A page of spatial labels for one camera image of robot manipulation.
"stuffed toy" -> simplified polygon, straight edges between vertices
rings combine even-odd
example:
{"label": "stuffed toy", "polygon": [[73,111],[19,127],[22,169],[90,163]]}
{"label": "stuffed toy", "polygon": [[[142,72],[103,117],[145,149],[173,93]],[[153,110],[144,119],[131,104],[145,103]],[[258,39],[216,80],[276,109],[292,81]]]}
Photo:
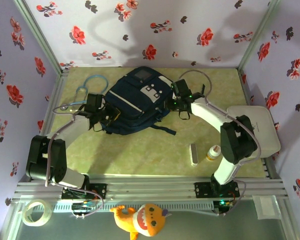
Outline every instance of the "stuffed toy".
{"label": "stuffed toy", "polygon": [[130,233],[130,240],[136,240],[138,234],[153,237],[161,231],[166,222],[166,217],[171,214],[167,209],[162,210],[155,204],[146,203],[138,211],[133,207],[123,213],[125,206],[117,206],[110,209],[114,213],[114,220],[117,226]]}

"orange stuffed fish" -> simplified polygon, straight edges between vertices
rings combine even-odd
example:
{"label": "orange stuffed fish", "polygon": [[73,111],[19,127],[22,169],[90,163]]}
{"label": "orange stuffed fish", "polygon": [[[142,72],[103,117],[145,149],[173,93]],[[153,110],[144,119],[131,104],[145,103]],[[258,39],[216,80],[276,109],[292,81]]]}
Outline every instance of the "orange stuffed fish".
{"label": "orange stuffed fish", "polygon": [[136,240],[138,233],[147,237],[156,235],[164,227],[166,217],[171,215],[152,203],[142,205],[138,211],[129,207],[128,214],[122,213],[123,209],[125,206],[121,205],[111,208],[110,212],[114,213],[117,226],[130,233],[130,240]]}

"tape roll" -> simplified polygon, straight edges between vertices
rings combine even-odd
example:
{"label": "tape roll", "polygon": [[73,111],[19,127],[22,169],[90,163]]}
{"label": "tape roll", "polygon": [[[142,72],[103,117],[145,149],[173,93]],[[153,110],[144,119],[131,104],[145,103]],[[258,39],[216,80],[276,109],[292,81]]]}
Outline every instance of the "tape roll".
{"label": "tape roll", "polygon": [[[31,214],[33,212],[33,208],[38,205],[43,205],[43,214],[39,220],[33,221]],[[49,219],[52,216],[52,212],[53,212],[53,209],[52,209],[51,204],[49,204],[46,201],[43,201],[41,199],[35,199],[35,200],[30,201],[23,209],[22,221],[27,226],[40,227],[40,226],[45,225],[49,221]]]}

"small bottle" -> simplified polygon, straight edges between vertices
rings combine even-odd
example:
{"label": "small bottle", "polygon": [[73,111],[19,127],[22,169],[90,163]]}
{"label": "small bottle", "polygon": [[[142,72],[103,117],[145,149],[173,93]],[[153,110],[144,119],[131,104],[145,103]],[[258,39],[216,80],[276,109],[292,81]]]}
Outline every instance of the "small bottle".
{"label": "small bottle", "polygon": [[221,147],[219,145],[212,146],[206,154],[206,159],[209,161],[215,160],[221,154]]}

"black backpack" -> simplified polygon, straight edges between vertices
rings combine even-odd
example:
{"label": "black backpack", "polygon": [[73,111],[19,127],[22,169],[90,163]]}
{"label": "black backpack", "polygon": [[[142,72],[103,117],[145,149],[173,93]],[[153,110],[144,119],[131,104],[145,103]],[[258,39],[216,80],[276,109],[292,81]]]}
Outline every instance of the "black backpack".
{"label": "black backpack", "polygon": [[101,124],[108,134],[128,135],[148,127],[176,132],[156,126],[170,110],[165,108],[165,100],[172,98],[172,81],[158,71],[141,66],[127,73],[105,94],[104,99],[121,112],[110,125]]}

